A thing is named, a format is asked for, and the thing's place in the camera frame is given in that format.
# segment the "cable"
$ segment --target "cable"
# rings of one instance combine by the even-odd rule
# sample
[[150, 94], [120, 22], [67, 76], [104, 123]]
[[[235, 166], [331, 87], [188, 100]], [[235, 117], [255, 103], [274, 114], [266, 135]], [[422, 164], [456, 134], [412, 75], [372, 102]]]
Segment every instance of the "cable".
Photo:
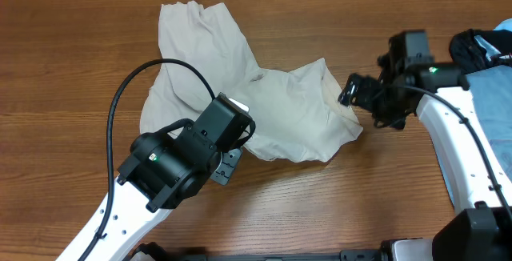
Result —
[[84, 261], [87, 256], [92, 252], [94, 246], [96, 243], [104, 238], [103, 231], [105, 230], [106, 223], [109, 221], [110, 218], [110, 212], [112, 211], [112, 203], [114, 202], [114, 162], [112, 159], [112, 126], [114, 123], [114, 112], [115, 108], [118, 105], [119, 98], [121, 97], [121, 93], [125, 90], [128, 83], [133, 79], [138, 73], [144, 71], [146, 68], [157, 65], [157, 64], [163, 64], [163, 63], [172, 63], [184, 66], [194, 72], [196, 76], [201, 80], [201, 82], [205, 85], [206, 89], [208, 90], [208, 93], [210, 94], [210, 97], [215, 99], [214, 92], [211, 90], [210, 85], [208, 82], [202, 77], [202, 75], [191, 65], [188, 63], [185, 63], [180, 60], [172, 59], [172, 58], [162, 58], [162, 59], [156, 59], [153, 61], [146, 62], [139, 66], [137, 69], [135, 69], [133, 72], [131, 72], [125, 79], [122, 81], [121, 85], [119, 86], [117, 92], [115, 92], [114, 98], [112, 99], [112, 103], [110, 104], [110, 111], [109, 116], [106, 122], [106, 167], [108, 170], [108, 179], [109, 179], [109, 189], [108, 189], [108, 195], [106, 199], [106, 208], [105, 208], [105, 214], [103, 215], [103, 219], [101, 224], [99, 225], [99, 228], [94, 234], [93, 239], [90, 241], [89, 246], [84, 250], [82, 253], [82, 256], [78, 259], [78, 261]]
[[441, 98], [432, 92], [423, 90], [423, 89], [415, 87], [415, 86], [400, 86], [400, 85], [392, 85], [392, 86], [395, 88], [402, 88], [402, 89], [406, 89], [406, 90], [412, 90], [412, 91], [416, 91], [419, 93], [427, 94], [430, 97], [443, 103], [448, 108], [450, 108], [450, 110], [452, 110], [461, 119], [461, 123], [466, 125], [467, 130], [471, 133], [471, 136], [473, 137], [474, 142], [477, 144], [478, 151], [480, 151], [480, 155], [482, 156], [483, 163], [486, 166], [487, 174], [489, 174], [489, 179], [493, 186], [494, 192], [498, 196], [498, 199], [499, 199], [500, 203], [502, 204], [502, 206], [505, 208], [506, 215], [508, 216], [510, 223], [512, 224], [512, 211], [510, 211], [510, 207], [509, 207], [508, 203], [506, 202], [505, 196], [503, 195], [502, 186], [499, 185], [498, 180], [496, 180], [496, 176], [494, 175], [493, 168], [490, 165], [489, 158], [487, 157], [487, 153], [486, 153], [485, 149], [483, 148], [480, 138], [478, 137], [477, 133], [474, 131], [474, 128], [471, 126], [469, 119], [466, 118], [457, 108], [455, 108], [452, 104], [450, 104], [444, 98]]

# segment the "crumpled white fabric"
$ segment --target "crumpled white fabric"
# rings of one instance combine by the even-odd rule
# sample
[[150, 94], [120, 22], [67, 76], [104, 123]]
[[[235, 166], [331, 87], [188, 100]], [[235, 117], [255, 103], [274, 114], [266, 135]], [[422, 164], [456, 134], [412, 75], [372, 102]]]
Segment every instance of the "crumpled white fabric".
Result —
[[[256, 131], [245, 147], [263, 160], [327, 161], [362, 131], [354, 112], [337, 103], [341, 88], [323, 58], [289, 73], [262, 69], [223, 3], [162, 5], [158, 45], [163, 58], [198, 69], [215, 94], [246, 104]], [[144, 104], [140, 131], [180, 118], [195, 120], [211, 102], [192, 72], [163, 64]]]

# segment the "black fabric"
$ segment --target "black fabric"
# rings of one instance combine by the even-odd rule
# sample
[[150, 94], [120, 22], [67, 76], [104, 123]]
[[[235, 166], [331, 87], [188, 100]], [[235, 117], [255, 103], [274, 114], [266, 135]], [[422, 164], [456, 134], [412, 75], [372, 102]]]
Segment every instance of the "black fabric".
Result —
[[[486, 50], [478, 44], [474, 36], [481, 36], [489, 44], [498, 49], [501, 54], [486, 57]], [[451, 58], [456, 62], [464, 74], [474, 73], [499, 65], [512, 65], [512, 32], [508, 30], [473, 30], [469, 29], [456, 34], [450, 43]]]

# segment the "wooden table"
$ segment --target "wooden table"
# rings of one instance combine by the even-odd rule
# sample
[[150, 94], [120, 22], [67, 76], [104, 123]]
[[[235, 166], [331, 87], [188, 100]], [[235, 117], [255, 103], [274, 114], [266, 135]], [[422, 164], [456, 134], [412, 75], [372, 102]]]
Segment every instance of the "wooden table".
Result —
[[[106, 113], [124, 77], [159, 58], [161, 4], [189, 0], [0, 0], [0, 260], [52, 260], [106, 193]], [[265, 68], [324, 57], [343, 85], [377, 76], [387, 39], [427, 29], [438, 61], [451, 37], [492, 29], [510, 0], [197, 0], [225, 2]], [[119, 103], [114, 162], [127, 156], [158, 72]], [[227, 187], [208, 182], [144, 238], [169, 251], [336, 252], [384, 239], [433, 237], [454, 210], [430, 138], [372, 127], [328, 163], [263, 162], [245, 154]]]

